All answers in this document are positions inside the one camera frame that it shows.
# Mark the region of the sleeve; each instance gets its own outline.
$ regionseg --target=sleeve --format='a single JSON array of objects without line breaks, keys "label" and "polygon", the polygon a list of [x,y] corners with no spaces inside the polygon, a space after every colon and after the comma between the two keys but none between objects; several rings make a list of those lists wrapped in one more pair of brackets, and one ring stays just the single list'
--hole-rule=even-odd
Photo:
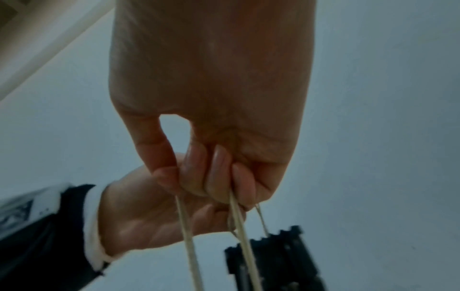
[{"label": "sleeve", "polygon": [[98,194],[97,189],[94,185],[67,189],[57,214],[0,241],[0,290],[76,291],[101,274],[103,249],[85,240],[97,225],[98,199],[104,190]]}]

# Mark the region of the hand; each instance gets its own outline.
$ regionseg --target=hand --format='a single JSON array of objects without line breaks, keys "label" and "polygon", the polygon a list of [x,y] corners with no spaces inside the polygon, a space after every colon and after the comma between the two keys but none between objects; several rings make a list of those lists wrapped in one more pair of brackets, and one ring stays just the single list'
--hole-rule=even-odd
[{"label": "hand", "polygon": [[[314,6],[314,0],[118,1],[111,99],[163,186],[228,202],[233,182],[246,206],[272,196],[299,135]],[[179,174],[161,114],[191,124]]]},{"label": "hand", "polygon": [[[179,163],[183,155],[177,155]],[[194,235],[228,231],[229,207],[184,195]],[[158,186],[145,166],[112,183],[99,206],[99,233],[110,256],[182,241],[175,197]]]}]

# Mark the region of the dark sleeve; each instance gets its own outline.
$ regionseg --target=dark sleeve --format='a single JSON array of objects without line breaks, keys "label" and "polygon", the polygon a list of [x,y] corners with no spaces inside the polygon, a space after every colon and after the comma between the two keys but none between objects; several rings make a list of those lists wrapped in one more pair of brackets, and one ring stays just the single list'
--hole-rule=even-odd
[{"label": "dark sleeve", "polygon": [[0,240],[0,290],[76,291],[100,275],[83,249],[83,204],[93,186],[67,189],[57,214]]}]

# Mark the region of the human hand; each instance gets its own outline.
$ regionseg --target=human hand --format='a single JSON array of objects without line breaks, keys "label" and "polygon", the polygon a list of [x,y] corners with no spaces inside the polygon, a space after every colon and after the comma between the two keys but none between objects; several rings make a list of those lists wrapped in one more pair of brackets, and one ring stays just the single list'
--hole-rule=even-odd
[{"label": "human hand", "polygon": [[[179,164],[182,159],[178,154]],[[194,235],[229,230],[228,205],[192,194],[183,199]],[[110,256],[183,240],[175,197],[155,182],[145,166],[107,187],[98,221],[102,245]]]},{"label": "human hand", "polygon": [[[272,196],[299,135],[314,6],[313,0],[118,1],[111,99],[162,185],[228,202],[233,182],[238,201],[249,207]],[[161,114],[191,124],[179,174]]]}]

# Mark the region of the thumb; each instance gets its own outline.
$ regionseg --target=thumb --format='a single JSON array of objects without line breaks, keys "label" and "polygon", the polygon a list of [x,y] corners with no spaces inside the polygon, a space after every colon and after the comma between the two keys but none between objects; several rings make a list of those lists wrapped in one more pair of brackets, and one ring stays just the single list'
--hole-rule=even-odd
[{"label": "thumb", "polygon": [[176,166],[173,147],[161,129],[160,116],[120,114],[140,158],[150,173],[162,167]]}]

